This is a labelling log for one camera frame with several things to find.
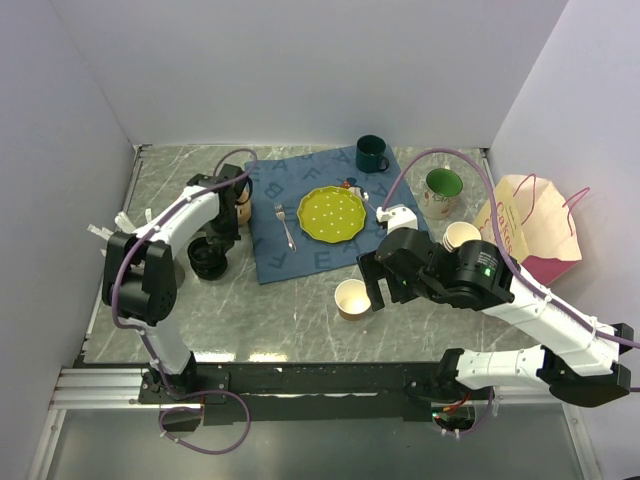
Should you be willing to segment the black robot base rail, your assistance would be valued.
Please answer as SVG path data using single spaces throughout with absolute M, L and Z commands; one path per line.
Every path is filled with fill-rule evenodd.
M 428 422 L 433 404 L 488 399 L 435 362 L 409 363 L 204 363 L 195 396 L 170 395 L 146 371 L 143 405 L 193 407 L 207 426 L 259 421 L 401 419 Z

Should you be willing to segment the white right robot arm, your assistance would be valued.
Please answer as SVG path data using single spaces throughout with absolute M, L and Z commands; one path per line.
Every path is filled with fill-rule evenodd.
M 631 348 L 632 329 L 624 323 L 602 324 L 579 312 L 487 241 L 467 241 L 449 251 L 424 231 L 399 228 L 376 250 L 359 255 L 357 264 L 375 311 L 385 305 L 379 283 L 386 281 L 394 303 L 422 297 L 478 311 L 536 340 L 534 347 L 511 351 L 446 350 L 422 385 L 438 398 L 529 387 L 594 408 L 633 390 L 632 374 L 619 362 Z

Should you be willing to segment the kraft paper takeout bag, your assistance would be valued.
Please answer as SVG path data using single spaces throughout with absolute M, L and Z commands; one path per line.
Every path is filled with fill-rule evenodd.
M 545 286 L 582 260 L 572 210 L 588 192 L 565 198 L 535 174 L 505 175 L 493 190 L 507 253 Z

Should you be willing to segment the brown paper coffee cup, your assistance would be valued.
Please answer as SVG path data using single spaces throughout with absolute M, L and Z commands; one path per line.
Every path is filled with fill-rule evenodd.
M 366 316 L 371 309 L 365 283 L 358 279 L 347 279 L 335 289 L 334 301 L 339 315 L 348 321 Z

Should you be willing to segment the brown pulp cup carrier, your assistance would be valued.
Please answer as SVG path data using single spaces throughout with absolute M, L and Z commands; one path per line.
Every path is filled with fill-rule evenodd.
M 242 194 L 237 199 L 236 202 L 236 213 L 237 220 L 239 226 L 246 225 L 252 214 L 252 204 L 251 204 L 251 195 L 252 195 L 252 187 L 247 184 L 242 191 Z

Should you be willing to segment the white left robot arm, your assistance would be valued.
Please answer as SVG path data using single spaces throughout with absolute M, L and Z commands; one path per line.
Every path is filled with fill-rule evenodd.
M 138 334 L 150 360 L 152 388 L 177 402 L 190 400 L 199 386 L 197 362 L 171 312 L 178 299 L 175 257 L 187 252 L 201 279 L 219 279 L 226 254 L 240 240 L 236 208 L 250 192 L 247 172 L 225 165 L 216 176 L 197 174 L 160 215 L 107 242 L 102 300 L 114 324 Z

